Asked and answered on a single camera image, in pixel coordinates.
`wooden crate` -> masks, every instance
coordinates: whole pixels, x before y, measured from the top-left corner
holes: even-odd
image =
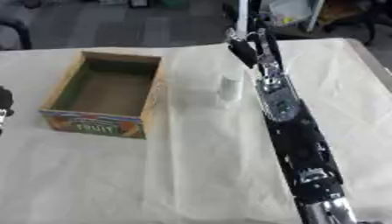
[[[159,57],[82,52],[39,111],[55,130],[145,138],[163,83]]]

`chair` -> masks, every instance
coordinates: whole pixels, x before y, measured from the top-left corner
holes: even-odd
[[[370,7],[368,7],[367,10],[364,10],[363,13],[338,19],[337,21],[324,26],[324,31],[332,32],[334,29],[336,29],[336,27],[341,25],[364,24],[369,32],[369,37],[365,42],[365,45],[370,46],[375,40],[375,25],[386,25],[388,27],[392,27],[392,21],[388,20],[386,17],[382,17],[383,14],[388,14],[387,10],[390,9],[388,5],[391,4],[391,1],[370,0],[370,3]]]
[[[20,20],[0,16],[0,25],[10,27],[19,36],[20,46],[24,50],[32,49],[32,40],[27,26]]]

